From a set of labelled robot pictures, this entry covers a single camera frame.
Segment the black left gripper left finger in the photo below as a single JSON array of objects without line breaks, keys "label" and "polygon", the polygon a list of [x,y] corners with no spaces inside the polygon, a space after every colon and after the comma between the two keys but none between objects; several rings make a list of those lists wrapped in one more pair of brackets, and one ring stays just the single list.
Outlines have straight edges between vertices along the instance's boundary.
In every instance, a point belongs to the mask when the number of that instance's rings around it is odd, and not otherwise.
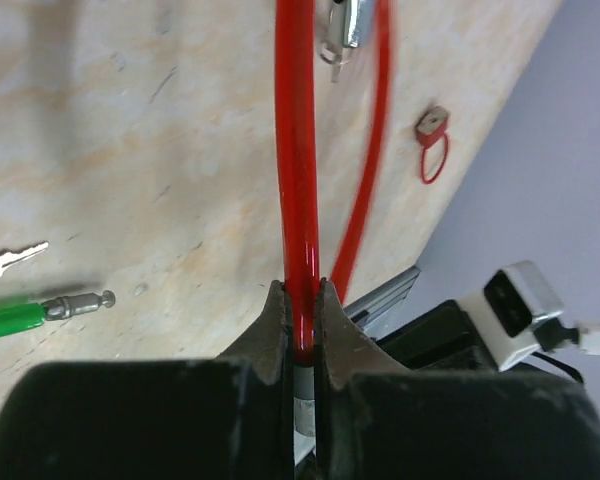
[{"label": "black left gripper left finger", "polygon": [[290,479],[287,292],[213,359],[48,362],[0,411],[0,479]]}]

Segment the green cable lock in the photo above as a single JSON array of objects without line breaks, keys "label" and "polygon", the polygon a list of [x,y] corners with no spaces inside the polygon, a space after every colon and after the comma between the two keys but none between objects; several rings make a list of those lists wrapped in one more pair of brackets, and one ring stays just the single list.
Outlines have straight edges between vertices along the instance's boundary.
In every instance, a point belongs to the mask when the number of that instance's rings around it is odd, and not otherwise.
[{"label": "green cable lock", "polygon": [[60,296],[42,303],[23,303],[0,307],[0,338],[41,327],[50,321],[65,321],[112,308],[116,296],[110,290],[101,294],[84,293]]}]

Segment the red cable lock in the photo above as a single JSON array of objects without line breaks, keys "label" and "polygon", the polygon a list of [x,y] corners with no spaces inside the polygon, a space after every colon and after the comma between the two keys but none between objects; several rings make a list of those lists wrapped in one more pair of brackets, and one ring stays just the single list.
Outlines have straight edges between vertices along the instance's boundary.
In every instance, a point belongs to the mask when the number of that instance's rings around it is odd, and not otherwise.
[{"label": "red cable lock", "polygon": [[[294,422],[296,431],[307,437],[316,434],[314,309],[320,283],[315,13],[313,1],[277,2],[274,40],[276,159],[296,362]],[[332,2],[323,40],[347,50],[370,37],[376,45],[375,99],[361,180],[330,275],[339,299],[349,290],[383,156],[392,86],[392,8],[388,1]]]}]

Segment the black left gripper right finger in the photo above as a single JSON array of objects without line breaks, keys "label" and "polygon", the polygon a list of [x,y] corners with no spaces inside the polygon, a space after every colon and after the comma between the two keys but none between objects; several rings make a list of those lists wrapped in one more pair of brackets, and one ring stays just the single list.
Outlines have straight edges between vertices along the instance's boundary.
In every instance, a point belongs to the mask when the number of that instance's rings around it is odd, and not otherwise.
[{"label": "black left gripper right finger", "polygon": [[316,298],[316,468],[322,479],[600,479],[600,417],[544,372],[412,371]]}]

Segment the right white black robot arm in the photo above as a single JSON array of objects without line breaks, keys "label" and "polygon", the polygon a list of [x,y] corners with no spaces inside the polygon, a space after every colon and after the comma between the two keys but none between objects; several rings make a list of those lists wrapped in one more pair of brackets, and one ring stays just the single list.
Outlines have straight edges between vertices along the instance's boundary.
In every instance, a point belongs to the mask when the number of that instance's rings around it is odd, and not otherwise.
[{"label": "right white black robot arm", "polygon": [[600,479],[600,417],[583,384],[530,365],[499,373],[448,300],[380,340],[316,305],[322,479]]}]

